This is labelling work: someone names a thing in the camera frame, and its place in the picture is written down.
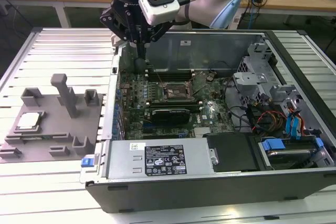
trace robotic arm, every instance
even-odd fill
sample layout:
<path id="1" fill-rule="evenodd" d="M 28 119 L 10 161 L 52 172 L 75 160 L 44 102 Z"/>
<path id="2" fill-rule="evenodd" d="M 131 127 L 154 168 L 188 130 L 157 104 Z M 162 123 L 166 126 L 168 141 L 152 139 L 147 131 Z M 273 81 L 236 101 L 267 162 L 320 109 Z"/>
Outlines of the robotic arm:
<path id="1" fill-rule="evenodd" d="M 146 44 L 157 41 L 173 25 L 190 20 L 211 28 L 225 28 L 239 3 L 240 0 L 112 0 L 100 20 L 120 39 L 137 47 L 135 65 L 141 72 L 145 68 Z"/>

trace metal slat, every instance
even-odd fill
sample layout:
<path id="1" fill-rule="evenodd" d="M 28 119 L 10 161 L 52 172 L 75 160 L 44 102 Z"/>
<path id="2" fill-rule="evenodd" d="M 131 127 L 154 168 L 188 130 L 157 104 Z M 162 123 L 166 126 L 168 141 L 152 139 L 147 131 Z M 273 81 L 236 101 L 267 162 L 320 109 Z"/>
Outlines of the metal slat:
<path id="1" fill-rule="evenodd" d="M 335 91 L 320 91 L 319 96 L 324 100 L 336 100 L 336 90 Z"/>
<path id="2" fill-rule="evenodd" d="M 279 34 L 278 36 L 282 41 L 284 41 L 284 37 L 284 34 Z M 302 73 L 307 77 L 308 81 L 310 81 L 312 86 L 317 90 L 331 112 L 336 116 L 336 75 L 325 61 L 322 60 L 321 57 L 323 56 L 316 53 L 313 46 L 304 41 L 309 49 L 303 49 L 300 41 L 293 42 L 290 44 L 285 43 L 285 48 L 299 66 Z M 284 68 L 280 64 L 277 67 L 284 80 L 288 84 L 292 84 L 292 80 Z"/>
<path id="3" fill-rule="evenodd" d="M 287 74 L 282 74 L 282 77 L 284 78 L 284 80 L 287 83 L 292 83 L 291 78 L 287 75 Z M 329 76 L 329 75 L 324 75 L 324 76 L 320 76 L 320 75 L 306 75 L 308 81 L 311 82 L 311 84 L 313 86 L 319 86 L 322 83 L 329 83 L 329 82 L 336 82 L 336 76 Z"/>
<path id="4" fill-rule="evenodd" d="M 336 110 L 336 100 L 325 101 L 325 103 L 330 108 L 330 110 Z"/>
<path id="5" fill-rule="evenodd" d="M 25 61 L 111 61 L 110 54 L 104 55 L 27 55 Z"/>
<path id="6" fill-rule="evenodd" d="M 65 73 L 67 77 L 109 76 L 111 69 L 20 69 L 15 77 L 52 77 L 54 73 Z"/>
<path id="7" fill-rule="evenodd" d="M 84 94 L 87 89 L 96 89 L 97 93 L 107 94 L 108 85 L 100 85 L 100 86 L 71 86 L 75 92 L 75 94 Z M 38 88 L 41 94 L 58 94 L 58 91 L 53 86 L 32 86 L 32 88 Z M 22 95 L 25 87 L 12 87 L 5 88 L 0 92 L 0 96 L 10 96 L 10 95 Z"/>
<path id="8" fill-rule="evenodd" d="M 277 31 L 276 33 L 274 33 L 278 38 L 301 38 L 301 35 L 299 35 L 298 33 L 289 33 L 289 32 L 279 32 Z"/>
<path id="9" fill-rule="evenodd" d="M 111 51 L 109 48 L 35 48 L 29 51 L 29 54 L 36 55 L 64 55 L 64 54 L 110 54 Z"/>
<path id="10" fill-rule="evenodd" d="M 307 44 L 303 44 L 303 43 L 299 43 L 299 44 L 293 44 L 293 43 L 283 43 L 282 44 L 286 49 L 307 49 L 310 48 L 309 45 Z"/>
<path id="11" fill-rule="evenodd" d="M 279 65 L 277 66 L 279 72 L 281 74 L 287 74 L 284 68 Z M 333 72 L 327 68 L 300 68 L 303 74 L 310 74 L 310 75 L 333 75 Z"/>
<path id="12" fill-rule="evenodd" d="M 0 147 L 5 143 L 5 137 L 7 135 L 7 131 L 0 131 Z"/>
<path id="13" fill-rule="evenodd" d="M 111 42 L 108 36 L 39 36 L 36 42 Z"/>
<path id="14" fill-rule="evenodd" d="M 14 106 L 10 108 L 1 108 L 0 107 L 0 118 L 16 118 L 21 106 Z"/>
<path id="15" fill-rule="evenodd" d="M 304 55 L 304 54 L 312 55 L 312 54 L 315 54 L 315 51 L 312 50 L 312 49 L 287 49 L 287 51 L 290 55 Z"/>
<path id="16" fill-rule="evenodd" d="M 111 37 L 112 32 L 108 29 L 46 29 L 41 31 L 40 36 L 107 36 Z"/>
<path id="17" fill-rule="evenodd" d="M 281 43 L 303 43 L 305 44 L 305 40 L 302 39 L 302 38 L 283 38 L 283 37 L 280 37 L 279 38 L 280 42 Z"/>
<path id="18" fill-rule="evenodd" d="M 0 118 L 0 131 L 9 131 L 13 123 L 15 121 L 15 118 Z"/>
<path id="19" fill-rule="evenodd" d="M 328 68 L 322 60 L 320 61 L 296 61 L 299 68 Z"/>
<path id="20" fill-rule="evenodd" d="M 80 69 L 80 68 L 111 68 L 112 61 L 68 61 L 68 62 L 60 62 L 60 61 L 30 61 L 23 62 L 20 66 L 21 69 Z"/>
<path id="21" fill-rule="evenodd" d="M 311 61 L 320 61 L 321 58 L 317 55 L 291 55 L 293 60 L 311 60 Z"/>
<path id="22" fill-rule="evenodd" d="M 0 196 L 0 202 L 6 202 L 0 208 L 0 215 L 100 208 L 94 198 L 85 190 L 5 195 Z"/>
<path id="23" fill-rule="evenodd" d="M 33 48 L 111 48 L 111 42 L 37 42 L 34 43 Z"/>
<path id="24" fill-rule="evenodd" d="M 108 85 L 109 77 L 68 77 L 68 86 L 90 86 L 90 85 Z M 9 86 L 50 86 L 49 77 L 29 77 L 29 78 L 15 78 L 8 82 Z"/>

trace power supply label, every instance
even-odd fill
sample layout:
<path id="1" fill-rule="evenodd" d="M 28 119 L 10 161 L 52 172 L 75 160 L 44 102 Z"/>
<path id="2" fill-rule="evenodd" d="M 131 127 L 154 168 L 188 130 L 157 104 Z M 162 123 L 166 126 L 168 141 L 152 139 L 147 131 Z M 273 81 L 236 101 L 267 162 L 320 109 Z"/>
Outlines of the power supply label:
<path id="1" fill-rule="evenodd" d="M 187 174 L 183 145 L 145 147 L 147 176 Z"/>

